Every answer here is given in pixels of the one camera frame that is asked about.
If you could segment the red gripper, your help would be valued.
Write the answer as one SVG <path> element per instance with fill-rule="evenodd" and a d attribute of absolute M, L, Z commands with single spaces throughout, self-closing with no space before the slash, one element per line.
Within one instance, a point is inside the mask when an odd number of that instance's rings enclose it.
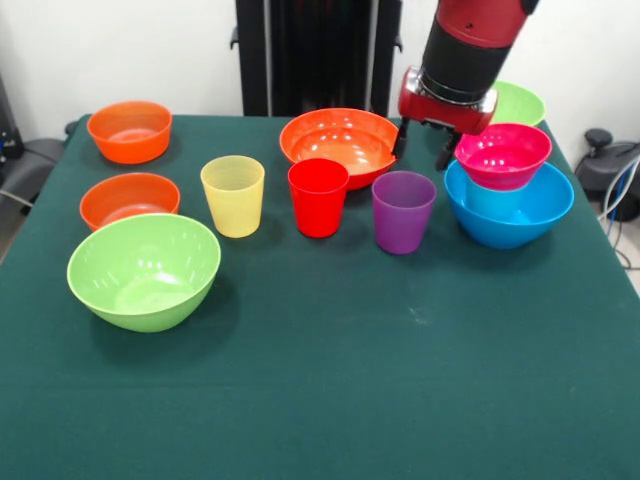
<path fill-rule="evenodd" d="M 463 134 L 478 135 L 489 125 L 494 116 L 498 98 L 498 91 L 490 88 L 475 104 L 463 105 L 444 101 L 423 86 L 418 67 L 409 67 L 404 75 L 398 99 L 398 112 L 402 118 L 392 155 L 396 160 L 403 158 L 411 120 L 421 124 L 430 123 L 447 127 L 453 131 L 435 163 L 435 169 L 438 172 L 444 172 L 451 163 Z"/>

